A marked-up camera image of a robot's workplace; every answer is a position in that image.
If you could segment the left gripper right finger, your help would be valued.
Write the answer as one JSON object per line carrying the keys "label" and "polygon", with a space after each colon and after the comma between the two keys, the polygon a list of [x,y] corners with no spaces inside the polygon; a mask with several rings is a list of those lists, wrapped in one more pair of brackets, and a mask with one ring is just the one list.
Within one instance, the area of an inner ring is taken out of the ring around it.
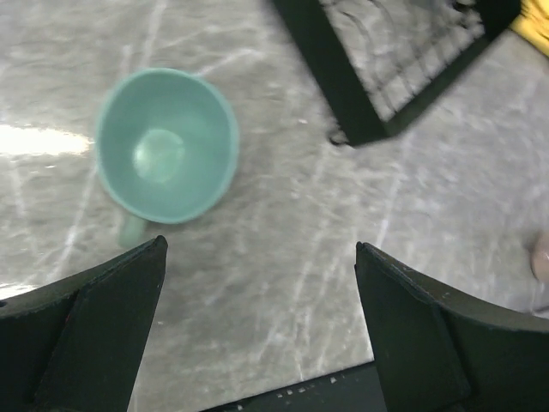
{"label": "left gripper right finger", "polygon": [[389,411],[546,411],[548,322],[475,298],[368,243],[356,281]]}

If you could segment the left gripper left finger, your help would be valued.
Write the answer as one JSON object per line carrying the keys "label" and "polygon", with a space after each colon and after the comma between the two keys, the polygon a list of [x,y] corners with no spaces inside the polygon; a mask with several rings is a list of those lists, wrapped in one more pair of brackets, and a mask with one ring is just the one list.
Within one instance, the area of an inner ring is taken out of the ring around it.
{"label": "left gripper left finger", "polygon": [[125,411],[166,274],[158,236],[1,301],[3,411]]}

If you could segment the mint green cup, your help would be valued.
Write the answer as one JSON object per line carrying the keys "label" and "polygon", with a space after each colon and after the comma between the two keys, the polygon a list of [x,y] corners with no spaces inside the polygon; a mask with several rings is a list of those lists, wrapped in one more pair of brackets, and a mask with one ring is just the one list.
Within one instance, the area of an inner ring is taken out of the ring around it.
{"label": "mint green cup", "polygon": [[239,129],[226,97],[198,76],[148,68],[122,80],[95,128],[98,174],[125,211],[123,247],[150,222],[178,225],[212,209],[238,165]]}

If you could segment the pink purple-inside mug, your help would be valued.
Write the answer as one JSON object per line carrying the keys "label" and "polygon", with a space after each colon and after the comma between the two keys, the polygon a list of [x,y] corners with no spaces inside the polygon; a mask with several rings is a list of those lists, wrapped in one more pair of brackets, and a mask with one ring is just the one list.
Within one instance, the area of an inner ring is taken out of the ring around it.
{"label": "pink purple-inside mug", "polygon": [[544,283],[549,281],[549,234],[542,232],[537,237],[530,253],[530,266],[534,277]]}

